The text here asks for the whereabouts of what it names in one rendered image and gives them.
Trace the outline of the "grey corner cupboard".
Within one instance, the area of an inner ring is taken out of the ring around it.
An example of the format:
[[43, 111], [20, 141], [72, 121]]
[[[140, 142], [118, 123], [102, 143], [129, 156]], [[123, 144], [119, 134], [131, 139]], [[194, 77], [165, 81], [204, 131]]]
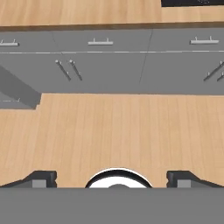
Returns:
[[35, 109], [41, 93], [0, 66], [0, 109]]

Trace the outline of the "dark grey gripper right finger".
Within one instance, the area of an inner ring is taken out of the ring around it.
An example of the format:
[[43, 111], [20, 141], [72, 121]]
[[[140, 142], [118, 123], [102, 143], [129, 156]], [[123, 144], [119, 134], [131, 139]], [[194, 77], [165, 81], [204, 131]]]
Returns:
[[222, 185], [198, 178], [190, 171], [168, 171], [166, 173], [168, 188], [218, 187]]

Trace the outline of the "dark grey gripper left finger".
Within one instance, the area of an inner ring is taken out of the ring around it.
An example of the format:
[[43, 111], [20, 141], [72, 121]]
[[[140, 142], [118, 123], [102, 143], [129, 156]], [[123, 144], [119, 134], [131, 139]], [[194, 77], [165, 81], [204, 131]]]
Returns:
[[33, 171], [27, 177], [3, 185], [3, 188], [56, 188], [56, 171]]

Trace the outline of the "grey cupboard door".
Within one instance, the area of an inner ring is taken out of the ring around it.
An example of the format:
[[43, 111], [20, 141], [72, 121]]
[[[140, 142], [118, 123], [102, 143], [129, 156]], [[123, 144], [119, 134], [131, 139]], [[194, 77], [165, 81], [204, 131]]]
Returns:
[[[65, 53], [74, 78], [74, 92], [88, 94], [136, 94], [144, 65], [139, 52]], [[82, 77], [79, 80], [69, 64], [73, 60]]]
[[0, 65], [40, 93], [72, 93], [74, 78], [62, 73], [55, 60], [67, 64], [59, 53], [1, 53]]
[[224, 52], [153, 52], [147, 55], [139, 90], [157, 95], [224, 95], [224, 67], [203, 81]]

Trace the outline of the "white and black round thing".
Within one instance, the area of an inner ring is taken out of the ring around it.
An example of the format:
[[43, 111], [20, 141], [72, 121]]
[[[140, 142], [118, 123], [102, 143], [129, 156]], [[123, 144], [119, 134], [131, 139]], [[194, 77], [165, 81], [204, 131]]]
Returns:
[[96, 173], [86, 188], [152, 188], [151, 183], [140, 173], [127, 168], [108, 168]]

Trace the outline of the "grey drawer front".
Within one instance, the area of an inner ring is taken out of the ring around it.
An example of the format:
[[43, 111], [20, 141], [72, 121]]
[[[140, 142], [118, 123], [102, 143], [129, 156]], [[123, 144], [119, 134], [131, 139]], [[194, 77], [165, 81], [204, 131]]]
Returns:
[[58, 53], [60, 50], [49, 31], [0, 31], [0, 41], [19, 46], [0, 46], [0, 53]]
[[[190, 40], [218, 39], [218, 45], [190, 45]], [[224, 52], [224, 28], [154, 29], [149, 52]]]
[[[145, 52], [151, 30], [54, 31], [53, 39], [62, 52]], [[88, 41], [110, 39], [113, 45], [88, 45]]]

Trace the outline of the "black hob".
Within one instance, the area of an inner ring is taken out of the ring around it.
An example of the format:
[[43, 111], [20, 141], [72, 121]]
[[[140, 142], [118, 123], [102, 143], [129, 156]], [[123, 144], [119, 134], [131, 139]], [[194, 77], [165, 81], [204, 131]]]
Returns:
[[162, 7], [222, 6], [224, 0], [161, 0]]

